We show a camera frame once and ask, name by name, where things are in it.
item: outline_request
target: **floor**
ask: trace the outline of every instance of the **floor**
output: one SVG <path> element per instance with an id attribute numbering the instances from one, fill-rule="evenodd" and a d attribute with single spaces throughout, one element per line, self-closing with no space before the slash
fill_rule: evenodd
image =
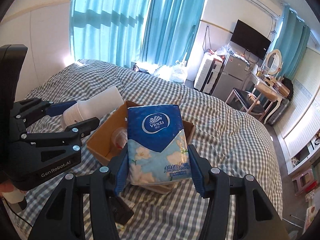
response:
<path id="1" fill-rule="evenodd" d="M 185 82 L 185 86 L 189 88 L 193 88 L 193 84 L 194 82 L 190 80 L 186 80 Z M 238 110 L 241 108 L 235 101 L 231 102 L 231 106 Z M 292 179 L 288 175 L 287 166 L 285 164 L 284 156 L 276 132 L 273 127 L 268 124 L 266 124 L 265 127 L 267 128 L 270 136 L 273 138 L 273 145 L 279 164 L 279 170 L 282 180 L 283 218 L 298 226 L 303 227 L 304 222 L 301 220 L 305 219 L 306 210 L 308 208 L 308 203 L 305 201 L 305 194 L 295 196 Z M 284 220 L 282 221 L 282 223 L 284 224 L 288 233 L 298 231 L 298 237 L 301 236 L 303 229 L 292 225 Z"/>

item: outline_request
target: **wall trim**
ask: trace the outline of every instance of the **wall trim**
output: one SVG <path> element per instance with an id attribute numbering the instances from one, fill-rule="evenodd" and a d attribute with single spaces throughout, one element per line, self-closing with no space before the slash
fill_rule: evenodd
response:
<path id="1" fill-rule="evenodd" d="M 219 25 L 216 25 L 216 24 L 214 24 L 214 23 L 207 22 L 207 21 L 205 21 L 205 20 L 200 20 L 200 22 L 203 22 L 203 23 L 207 23 L 207 24 L 213 25 L 213 26 L 215 26 L 215 27 L 217 27 L 217 28 L 219 28 L 219 29 L 222 29 L 222 30 L 224 30 L 224 31 L 226 31 L 226 32 L 228 32 L 228 33 L 233 34 L 233 32 L 231 32 L 231 31 L 229 31 L 229 30 L 227 30 L 227 29 L 225 29 L 225 28 L 223 28 L 223 27 L 221 27 L 221 26 L 219 26 Z"/>
<path id="2" fill-rule="evenodd" d="M 319 44 L 319 42 L 317 41 L 316 37 L 313 35 L 312 32 L 310 32 L 310 37 L 314 41 L 316 47 L 318 48 L 320 44 Z"/>
<path id="3" fill-rule="evenodd" d="M 317 54 L 320 55 L 320 51 L 310 48 L 309 46 L 307 46 L 308 49 L 311 49 L 312 51 L 316 52 Z M 306 112 L 309 110 L 309 108 L 311 107 L 311 105 L 313 105 L 317 112 L 320 113 L 320 107 L 319 107 L 319 103 L 316 101 L 316 96 L 320 91 L 320 84 L 317 87 L 316 92 L 314 93 L 313 96 L 310 97 L 311 93 L 295 78 L 293 78 L 292 84 L 297 87 L 307 98 L 309 99 L 308 105 L 306 110 L 300 115 L 300 117 L 298 118 L 297 122 L 289 129 L 289 131 L 287 133 L 285 133 L 283 135 L 283 139 L 285 139 L 288 134 L 296 127 L 296 125 L 301 121 L 302 117 L 306 114 Z"/>
<path id="4" fill-rule="evenodd" d="M 290 154 L 289 154 L 287 145 L 286 145 L 284 139 L 282 138 L 281 132 L 280 132 L 277 124 L 273 125 L 272 127 L 275 130 L 276 135 L 278 137 L 280 147 L 282 150 L 282 154 L 284 156 L 285 165 L 287 167 L 287 173 L 289 175 L 290 173 L 292 173 L 293 167 L 292 167 L 292 162 L 291 162 L 291 158 L 290 158 Z"/>
<path id="5" fill-rule="evenodd" d="M 319 50 L 317 50 L 317 49 L 315 49 L 313 47 L 310 47 L 309 45 L 307 45 L 307 48 L 313 50 L 314 52 L 316 52 L 316 53 L 318 53 L 320 55 L 320 51 Z"/>
<path id="6" fill-rule="evenodd" d="M 42 7 L 47 7 L 47 6 L 52 6 L 52 5 L 59 5 L 59 4 L 63 4 L 63 3 L 69 3 L 70 0 L 59 0 L 59 1 L 54 1 L 54 2 L 49 2 L 49 3 L 43 3 L 43 4 L 38 4 L 38 5 L 35 5 L 35 6 L 31 6 L 29 8 L 25 8 L 19 12 L 16 12 L 12 15 L 9 15 L 9 16 L 4 16 L 4 18 L 2 19 L 2 21 L 0 22 L 0 25 L 1 24 L 4 24 L 6 22 L 9 22 L 15 18 L 18 18 L 19 16 L 23 15 L 23 14 L 26 14 L 28 12 L 31 12 L 33 10 L 37 10 L 37 9 L 40 9 Z"/>

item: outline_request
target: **flower print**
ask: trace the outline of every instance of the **flower print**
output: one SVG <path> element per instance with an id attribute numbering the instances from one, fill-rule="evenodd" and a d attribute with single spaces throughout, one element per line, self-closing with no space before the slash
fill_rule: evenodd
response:
<path id="1" fill-rule="evenodd" d="M 138 147 L 136 149 L 137 154 L 135 155 L 136 160 L 141 160 L 141 159 L 148 159 L 151 158 L 150 155 L 150 150 L 146 149 L 145 147 Z"/>
<path id="2" fill-rule="evenodd" d="M 167 156 L 167 160 L 171 165 L 178 164 L 178 163 L 181 163 L 181 157 L 182 157 L 181 152 L 177 151 L 177 152 L 174 152 L 171 155 L 168 155 Z"/>
<path id="3" fill-rule="evenodd" d="M 189 156 L 186 155 L 185 153 L 181 154 L 181 161 L 183 163 L 189 162 Z"/>
<path id="4" fill-rule="evenodd" d="M 141 165 L 130 165 L 130 181 L 133 185 L 146 185 L 155 182 L 152 172 L 143 173 Z"/>
<path id="5" fill-rule="evenodd" d="M 187 148 L 186 137 L 184 136 L 184 134 L 180 135 L 179 139 L 177 138 L 176 143 L 179 148 Z"/>

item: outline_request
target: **air conditioner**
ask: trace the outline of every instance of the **air conditioner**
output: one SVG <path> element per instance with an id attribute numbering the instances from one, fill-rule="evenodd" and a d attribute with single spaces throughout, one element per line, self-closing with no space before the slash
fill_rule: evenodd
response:
<path id="1" fill-rule="evenodd" d="M 279 19 L 282 14 L 282 9 L 279 8 L 270 0 L 247 0 L 263 10 L 264 12 L 270 14 L 274 19 Z"/>

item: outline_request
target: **cardboard box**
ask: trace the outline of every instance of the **cardboard box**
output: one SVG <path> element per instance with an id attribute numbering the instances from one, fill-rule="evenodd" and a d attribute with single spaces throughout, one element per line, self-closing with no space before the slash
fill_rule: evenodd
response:
<path id="1" fill-rule="evenodd" d="M 125 118 L 128 116 L 129 107 L 141 106 L 131 101 L 125 101 L 108 119 L 91 135 L 87 141 L 87 148 L 102 165 L 108 165 L 112 157 L 120 154 L 121 150 L 117 149 L 111 142 L 112 133 L 119 127 L 127 128 Z M 187 144 L 190 143 L 195 132 L 192 123 L 182 120 Z M 174 187 L 174 183 L 168 185 L 147 186 L 144 188 L 153 190 L 161 194 L 169 193 Z"/>

